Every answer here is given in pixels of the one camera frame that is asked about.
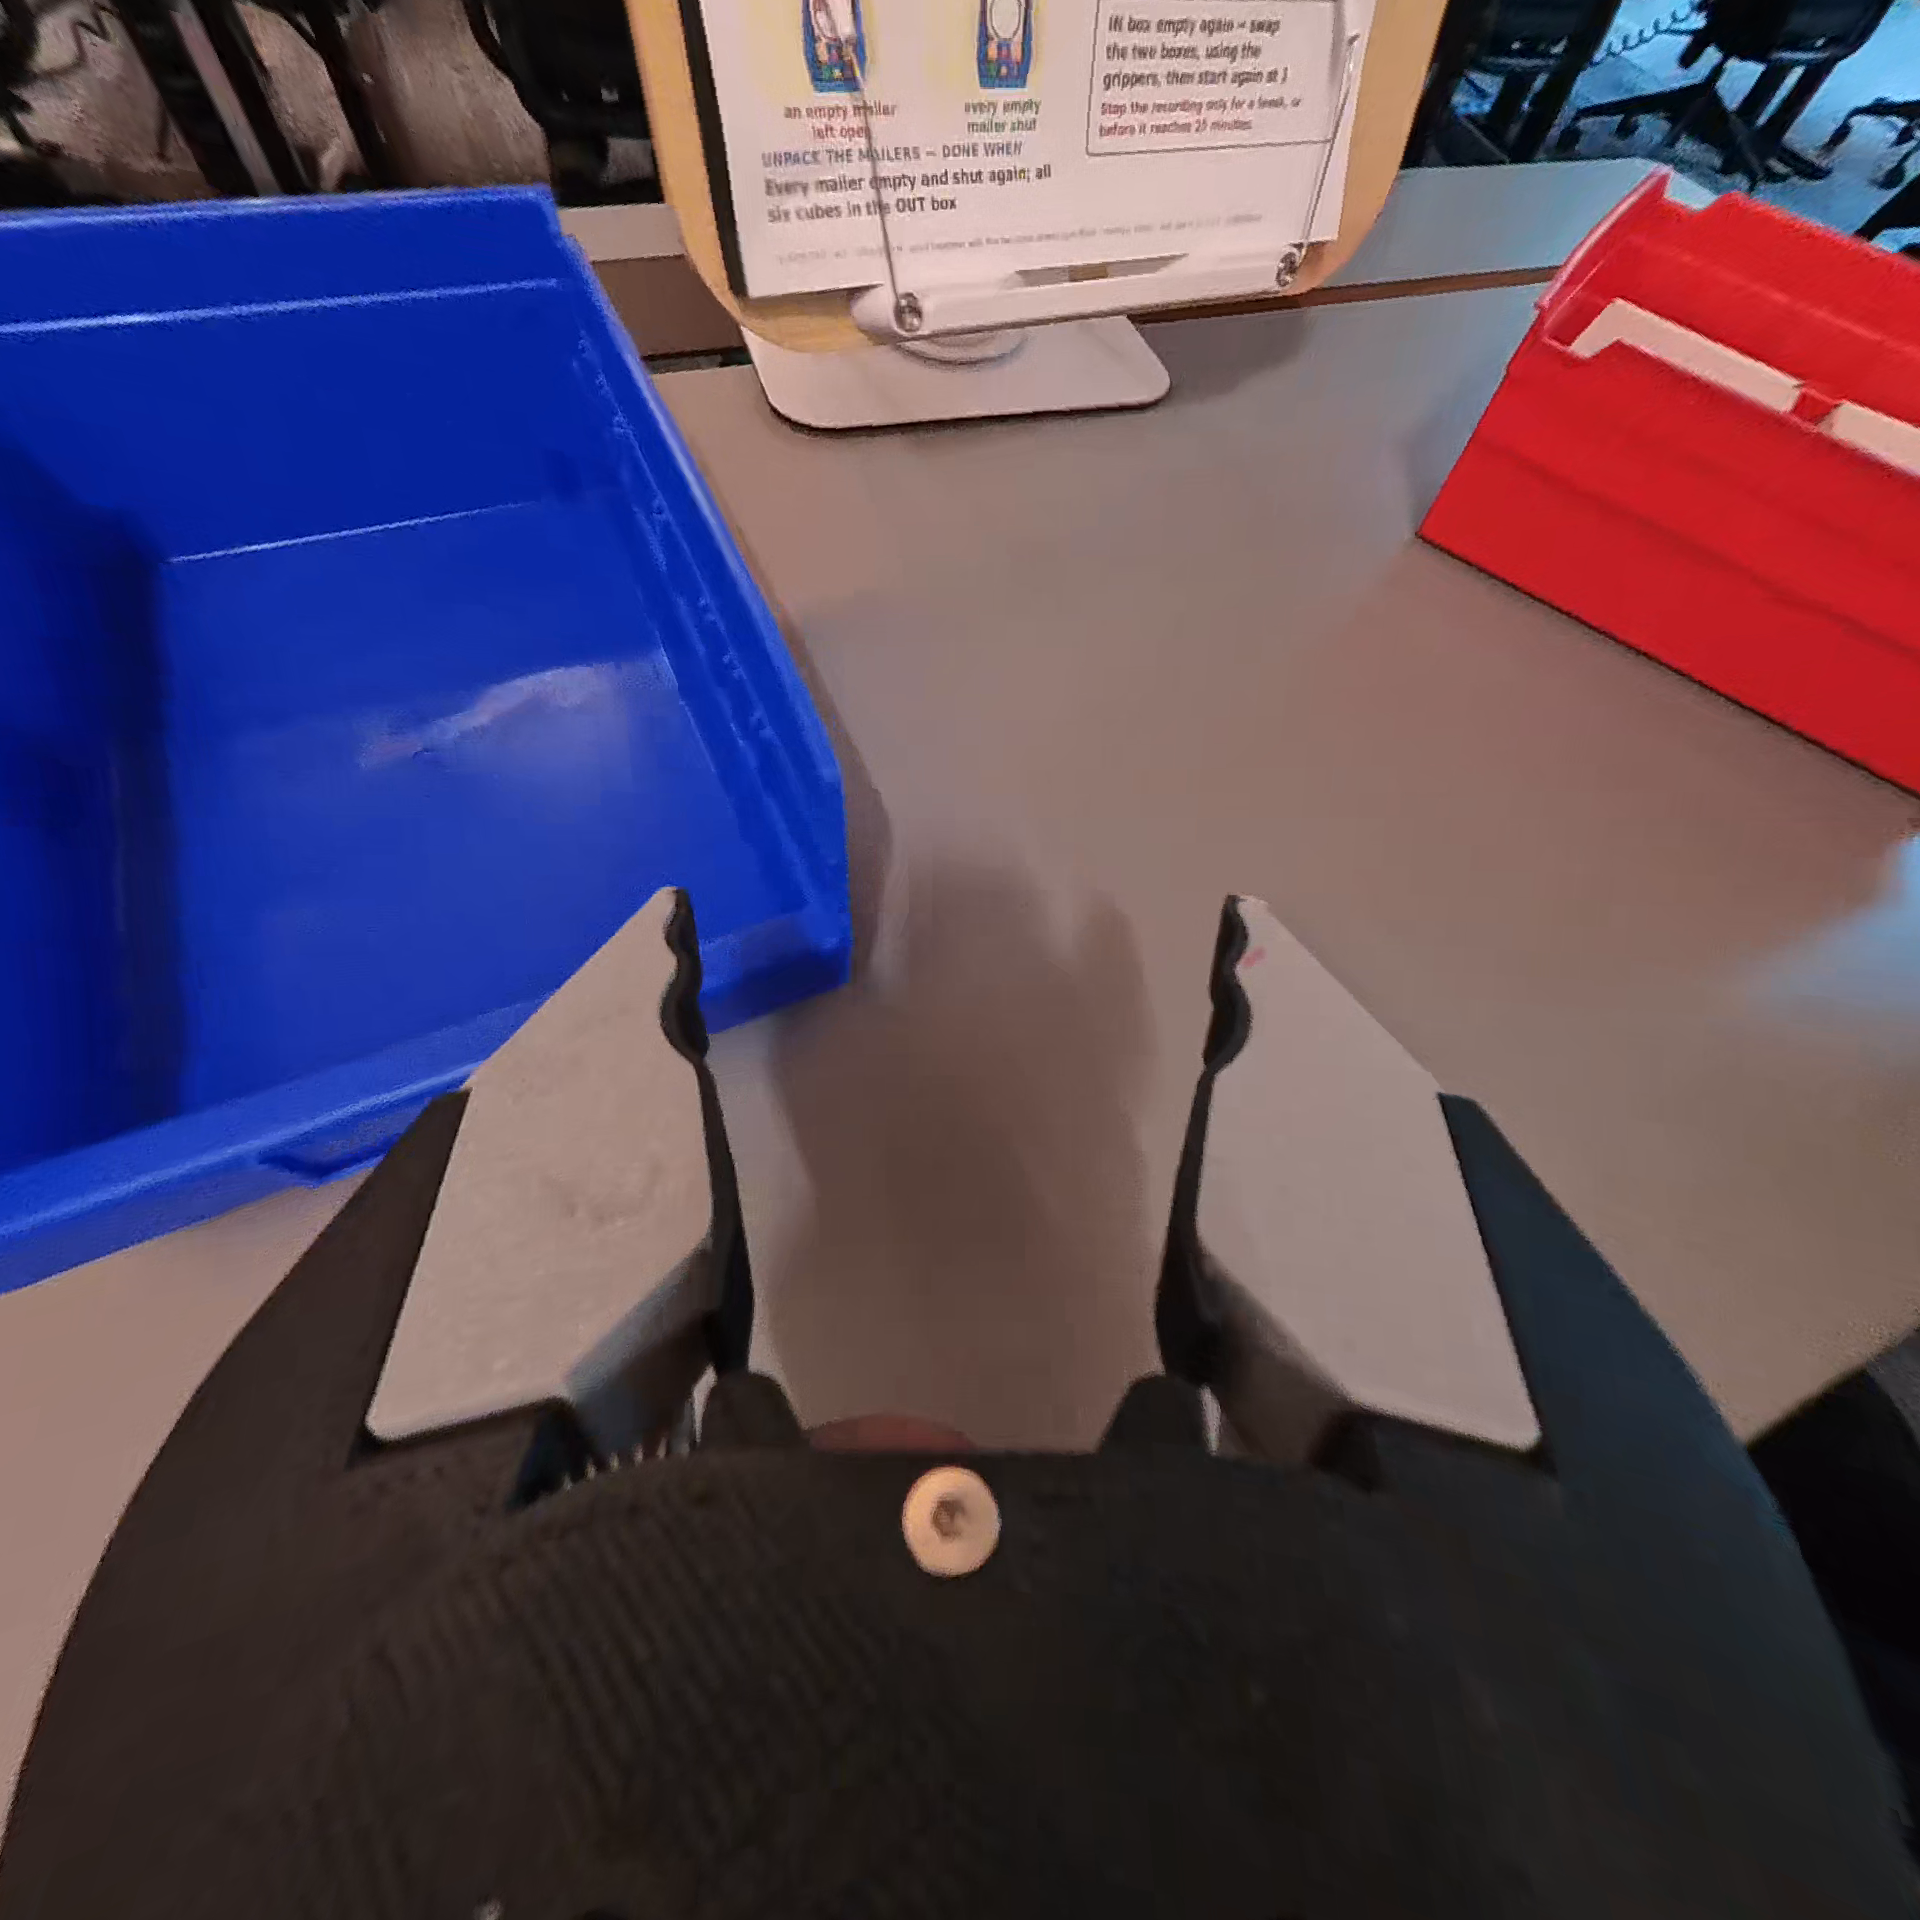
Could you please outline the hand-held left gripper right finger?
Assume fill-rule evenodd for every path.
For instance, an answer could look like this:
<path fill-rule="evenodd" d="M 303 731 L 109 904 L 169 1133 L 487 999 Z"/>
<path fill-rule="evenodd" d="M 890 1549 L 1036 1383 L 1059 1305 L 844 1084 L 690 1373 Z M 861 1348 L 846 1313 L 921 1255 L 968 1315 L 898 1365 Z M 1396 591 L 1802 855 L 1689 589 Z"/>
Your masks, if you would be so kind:
<path fill-rule="evenodd" d="M 1156 1292 L 1166 1371 L 1253 1458 L 1309 1462 L 1354 1418 L 1532 1453 L 1433 1076 L 1249 894 L 1222 906 L 1208 993 Z"/>

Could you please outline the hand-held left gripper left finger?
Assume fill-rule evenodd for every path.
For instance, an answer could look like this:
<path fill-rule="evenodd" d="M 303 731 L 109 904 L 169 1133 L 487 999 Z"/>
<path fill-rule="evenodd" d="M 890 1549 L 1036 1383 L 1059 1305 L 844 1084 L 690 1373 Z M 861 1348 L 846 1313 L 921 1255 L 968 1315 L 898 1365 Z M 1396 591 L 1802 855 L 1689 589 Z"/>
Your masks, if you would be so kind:
<path fill-rule="evenodd" d="M 751 1344 L 690 896 L 661 888 L 469 1078 L 369 1406 L 380 1443 L 562 1406 L 648 1449 Z"/>

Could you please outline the blue plastic bin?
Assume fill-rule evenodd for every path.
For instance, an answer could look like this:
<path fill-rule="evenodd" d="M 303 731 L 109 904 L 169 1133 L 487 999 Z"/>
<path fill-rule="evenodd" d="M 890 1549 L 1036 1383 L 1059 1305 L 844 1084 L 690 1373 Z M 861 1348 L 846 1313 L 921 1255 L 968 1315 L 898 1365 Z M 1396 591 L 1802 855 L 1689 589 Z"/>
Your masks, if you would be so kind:
<path fill-rule="evenodd" d="M 2 1286 L 357 1173 L 663 886 L 851 973 L 828 729 L 537 188 L 8 211 Z"/>

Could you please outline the red plastic bin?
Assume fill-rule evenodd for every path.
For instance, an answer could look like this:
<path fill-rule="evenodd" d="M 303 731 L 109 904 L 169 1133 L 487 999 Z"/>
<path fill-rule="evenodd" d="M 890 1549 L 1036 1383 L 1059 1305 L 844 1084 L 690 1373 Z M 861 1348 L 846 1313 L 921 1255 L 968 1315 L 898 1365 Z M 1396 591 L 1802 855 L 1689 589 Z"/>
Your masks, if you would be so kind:
<path fill-rule="evenodd" d="M 1794 415 L 1575 359 L 1618 299 L 1798 376 Z M 1916 264 L 1652 173 L 1548 283 L 1420 535 L 1914 793 L 1918 477 L 1821 434 L 1839 401 L 1918 425 Z"/>

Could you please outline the white cardboard mailer box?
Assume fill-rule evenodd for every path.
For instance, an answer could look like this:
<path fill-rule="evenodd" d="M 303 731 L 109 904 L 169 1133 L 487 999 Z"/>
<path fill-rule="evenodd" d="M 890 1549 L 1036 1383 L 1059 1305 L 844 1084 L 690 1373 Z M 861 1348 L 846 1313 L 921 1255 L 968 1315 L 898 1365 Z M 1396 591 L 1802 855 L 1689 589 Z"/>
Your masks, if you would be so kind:
<path fill-rule="evenodd" d="M 1815 429 L 1837 444 L 1883 467 L 1918 477 L 1920 429 L 1916 423 L 1864 407 L 1858 401 L 1839 401 L 1823 413 Z"/>
<path fill-rule="evenodd" d="M 1567 351 L 1583 363 L 1610 351 L 1639 353 L 1676 374 L 1775 415 L 1794 415 L 1804 396 L 1804 382 L 1798 376 L 1631 301 L 1610 301 L 1569 341 Z"/>

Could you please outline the black office chair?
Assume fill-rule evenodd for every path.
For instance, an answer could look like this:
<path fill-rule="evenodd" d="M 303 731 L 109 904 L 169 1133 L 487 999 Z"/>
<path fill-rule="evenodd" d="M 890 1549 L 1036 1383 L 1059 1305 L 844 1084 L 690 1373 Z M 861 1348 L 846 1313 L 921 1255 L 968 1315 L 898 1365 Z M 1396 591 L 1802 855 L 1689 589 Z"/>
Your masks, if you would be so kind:
<path fill-rule="evenodd" d="M 1899 10 L 1887 2 L 1699 4 L 1676 81 L 1614 109 L 1618 132 L 1656 124 L 1656 151 L 1691 153 L 1736 186 L 1823 186 L 1860 120 L 1889 95 L 1846 109 L 1815 141 L 1800 126 L 1842 66 L 1866 54 Z"/>

